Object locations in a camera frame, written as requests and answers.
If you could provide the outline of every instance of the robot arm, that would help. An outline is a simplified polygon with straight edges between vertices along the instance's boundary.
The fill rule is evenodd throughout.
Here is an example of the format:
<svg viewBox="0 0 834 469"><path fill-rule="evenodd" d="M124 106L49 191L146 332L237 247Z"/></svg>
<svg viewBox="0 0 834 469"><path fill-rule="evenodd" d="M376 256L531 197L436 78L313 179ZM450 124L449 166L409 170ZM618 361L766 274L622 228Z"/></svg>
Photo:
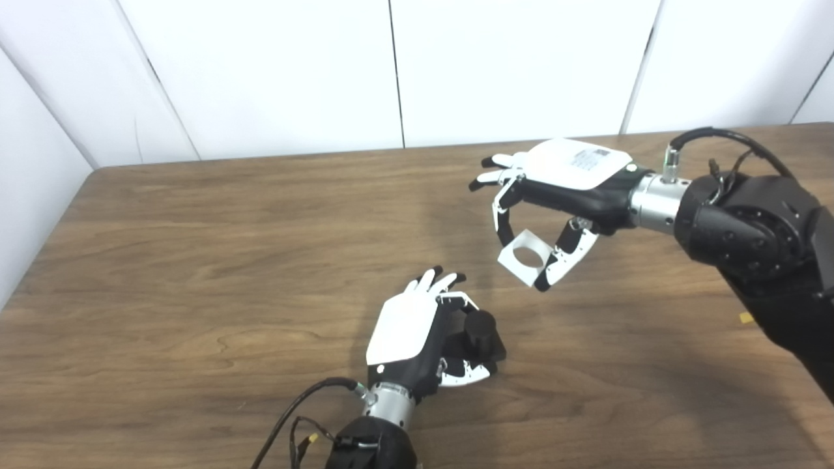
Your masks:
<svg viewBox="0 0 834 469"><path fill-rule="evenodd" d="M732 139L749 150L731 171L711 160L708 175L680 179L683 146L704 137ZM750 154L778 175L739 172ZM637 227L673 235L691 259L719 270L766 336L794 353L834 402L834 218L769 150L744 135L703 128L670 142L659 174L622 152L563 139L484 161L496 165L502 169L478 176L470 189L502 186L493 203L504 246L499 262L527 285L550 288L597 235ZM516 237L509 210L521 201L575 218L554 245L529 231ZM544 265L518 262L513 250L520 245L539 252Z"/></svg>

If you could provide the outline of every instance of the robotic hand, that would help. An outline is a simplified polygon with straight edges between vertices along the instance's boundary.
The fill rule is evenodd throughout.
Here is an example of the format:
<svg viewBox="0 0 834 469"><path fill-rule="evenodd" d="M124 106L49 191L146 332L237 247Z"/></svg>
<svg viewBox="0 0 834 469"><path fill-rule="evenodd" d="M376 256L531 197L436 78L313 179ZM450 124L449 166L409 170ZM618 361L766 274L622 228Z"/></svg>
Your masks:
<svg viewBox="0 0 834 469"><path fill-rule="evenodd" d="M708 175L678 177L683 146L705 137L747 146L730 171L714 159ZM755 154L778 175L739 172ZM805 191L768 149L724 129L695 129L672 139L661 174L623 152L553 139L529 152L497 154L482 162L497 170L471 184L497 184L492 204L504 246L499 262L528 286L544 291L587 254L598 235L636 227L674 235L695 261L715 266L767 337L794 353L834 403L834 217ZM552 247L510 227L521 201L573 214ZM543 265L521 264L514 249L538 253Z"/></svg>
<svg viewBox="0 0 834 469"><path fill-rule="evenodd" d="M449 291L465 280L427 270L385 301L366 361L368 388L362 416L334 438L327 469L414 469L407 429L414 408L442 386L465 386L497 372L506 350L495 318L466 293ZM464 330L450 334L452 314L466 313Z"/></svg>

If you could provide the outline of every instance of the silver cylindrical joint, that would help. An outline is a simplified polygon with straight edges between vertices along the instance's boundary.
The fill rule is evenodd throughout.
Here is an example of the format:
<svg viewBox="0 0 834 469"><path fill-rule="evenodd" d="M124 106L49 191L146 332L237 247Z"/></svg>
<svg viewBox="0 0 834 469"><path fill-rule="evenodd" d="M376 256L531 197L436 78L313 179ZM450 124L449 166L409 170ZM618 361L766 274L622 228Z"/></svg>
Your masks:
<svg viewBox="0 0 834 469"><path fill-rule="evenodd" d="M631 222L667 235L674 234L675 217L681 206L681 197L689 183L689 179L665 183L663 176L657 173L647 174L631 192Z"/></svg>
<svg viewBox="0 0 834 469"><path fill-rule="evenodd" d="M387 420L408 430L411 414L417 404L411 392L394 383L377 383L369 389L376 399L373 403L366 401L362 414Z"/></svg>
<svg viewBox="0 0 834 469"><path fill-rule="evenodd" d="M678 164L681 163L681 152L666 147L666 155L663 157L663 182L667 184L677 182Z"/></svg>

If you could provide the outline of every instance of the label sticker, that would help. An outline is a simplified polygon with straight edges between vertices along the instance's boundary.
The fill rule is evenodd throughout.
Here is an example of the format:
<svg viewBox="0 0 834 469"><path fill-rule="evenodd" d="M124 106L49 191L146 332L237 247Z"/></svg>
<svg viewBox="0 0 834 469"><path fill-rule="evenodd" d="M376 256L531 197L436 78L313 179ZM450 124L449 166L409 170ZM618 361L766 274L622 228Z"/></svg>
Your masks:
<svg viewBox="0 0 834 469"><path fill-rule="evenodd" d="M591 171L610 153L610 151L605 149L585 149L574 155L570 165L575 168L584 169L585 171Z"/></svg>

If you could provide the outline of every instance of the black cable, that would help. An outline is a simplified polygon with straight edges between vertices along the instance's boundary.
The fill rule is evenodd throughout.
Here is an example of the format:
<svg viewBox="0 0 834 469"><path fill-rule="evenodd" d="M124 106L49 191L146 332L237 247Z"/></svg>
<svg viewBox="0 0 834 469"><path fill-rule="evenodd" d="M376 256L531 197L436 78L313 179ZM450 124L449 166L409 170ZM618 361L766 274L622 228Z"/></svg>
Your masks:
<svg viewBox="0 0 834 469"><path fill-rule="evenodd" d="M333 435L331 435L330 432L327 431L327 429L324 428L317 421L315 421L311 418L305 417L305 416L295 417L295 420L293 421L293 425L289 428L289 467L290 467L290 469L299 469L301 467L301 458L304 457L303 452L299 452L300 448L295 445L295 427L297 427L299 425L300 421L306 421L306 422L312 423L316 427L316 430L318 430L319 433L322 434L322 436L324 436L325 438L327 438L330 441L333 441L333 442L336 441L336 439L333 437Z"/></svg>
<svg viewBox="0 0 834 469"><path fill-rule="evenodd" d="M726 129L715 129L712 127L701 127L700 129L693 129L689 132L684 132L683 134L674 137L670 142L669 146L677 151L681 151L681 148L692 140L695 139L703 139L706 137L722 137L724 139L735 140L741 144L747 145L750 150L753 151L756 156L763 158L768 163L771 164L773 169L779 173L779 175L785 176L786 178L796 179L796 177L791 173L791 171L785 166L782 161L777 158L769 149L765 148L762 144L756 142L754 139L747 137L746 135L739 134L738 132L733 132L732 130Z"/></svg>
<svg viewBox="0 0 834 469"><path fill-rule="evenodd" d="M295 400L292 401L292 403L289 404L289 407L287 407L287 410L284 411L283 414L281 414L281 417L279 417L278 421L275 422L275 426L272 428L272 431L269 433L269 436L267 436L266 442L264 443L264 446L261 447L261 451L255 457L255 460L252 462L252 466L250 467L250 469L258 469L258 467L260 467L260 464L264 460L264 457L266 456L266 453L269 452L269 448L272 446L273 442L275 442L275 437L277 437L278 432L281 431L281 427L284 426L284 423L287 422L287 419L289 419L289 416L295 411L295 409L305 399L310 397L311 394L318 391L319 389L322 389L322 388L328 387L328 386L342 386L342 387L346 387L348 389L348 391L352 391L352 390L356 389L356 386L358 384L359 383L356 380L351 380L350 378L340 378L340 377L327 378L327 379L324 379L324 380L321 380L321 381L317 382L316 384L307 388L306 391L299 394L299 396L296 397Z"/></svg>

